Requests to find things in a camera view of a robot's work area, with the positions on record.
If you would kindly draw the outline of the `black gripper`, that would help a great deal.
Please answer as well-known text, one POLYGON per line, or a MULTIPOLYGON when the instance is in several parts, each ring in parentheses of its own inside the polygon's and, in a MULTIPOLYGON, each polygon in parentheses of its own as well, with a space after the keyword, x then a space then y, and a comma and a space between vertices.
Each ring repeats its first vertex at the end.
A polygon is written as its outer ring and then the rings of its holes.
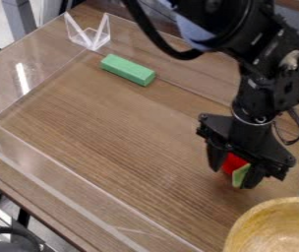
POLYGON ((296 159, 277 142, 271 126, 244 123, 236 116, 200 113, 196 135, 207 145, 209 168, 217 172, 229 153, 244 159, 248 169, 241 189, 253 189, 264 177, 283 180, 296 159))

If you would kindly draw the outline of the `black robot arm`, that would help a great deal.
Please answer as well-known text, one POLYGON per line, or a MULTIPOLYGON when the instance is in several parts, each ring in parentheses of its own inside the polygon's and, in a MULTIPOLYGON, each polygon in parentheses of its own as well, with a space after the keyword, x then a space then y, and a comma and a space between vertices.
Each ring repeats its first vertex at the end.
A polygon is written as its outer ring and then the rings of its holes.
POLYGON ((201 113, 196 134, 207 145, 208 165, 219 170, 229 156, 247 164, 232 172, 232 184, 255 188, 281 180, 295 165, 285 150, 295 140, 277 132, 275 118, 285 113, 298 125, 299 32, 273 11, 273 0, 161 0, 191 49, 177 51, 162 39, 137 2, 121 0, 149 40, 170 57, 192 60, 217 51, 239 64, 240 84, 228 116, 201 113))

